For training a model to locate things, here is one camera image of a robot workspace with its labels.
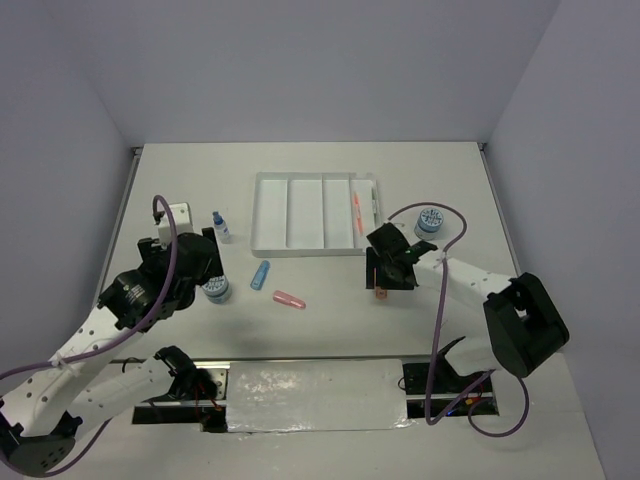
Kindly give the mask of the orange highlighter cap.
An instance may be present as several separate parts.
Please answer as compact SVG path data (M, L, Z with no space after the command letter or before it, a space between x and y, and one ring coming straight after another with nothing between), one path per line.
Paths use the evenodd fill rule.
M381 287L376 287L374 290L375 298L378 300L386 300L388 298L388 291Z

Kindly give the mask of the orange highlighter pen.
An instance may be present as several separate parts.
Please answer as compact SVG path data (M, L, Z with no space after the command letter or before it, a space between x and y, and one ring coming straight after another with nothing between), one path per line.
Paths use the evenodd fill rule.
M364 233L364 228L363 228L362 217L361 217L361 207L359 202L359 196L356 192L353 193L352 199L353 199L353 207L354 207L354 215L355 215L357 232L359 236L362 237Z

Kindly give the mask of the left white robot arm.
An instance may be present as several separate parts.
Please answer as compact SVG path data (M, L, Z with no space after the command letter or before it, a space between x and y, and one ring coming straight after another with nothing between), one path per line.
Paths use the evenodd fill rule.
M190 307L196 289L223 274L211 228L178 235L168 247L138 243L140 265L117 275L76 333L51 357L23 368L27 379L1 398L1 459L16 472L47 478L77 440L100 432L133 405L167 396L212 400L218 387L176 346L159 349L125 373L94 379L129 344L155 324Z

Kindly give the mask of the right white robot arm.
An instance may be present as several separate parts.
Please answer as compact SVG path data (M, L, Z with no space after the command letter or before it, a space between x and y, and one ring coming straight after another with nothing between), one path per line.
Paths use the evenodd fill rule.
M367 240L368 289L430 287L446 300L482 310L490 357L510 374L528 377L568 343L569 330L537 276L492 273L450 256L433 243L411 244L392 223L371 232Z

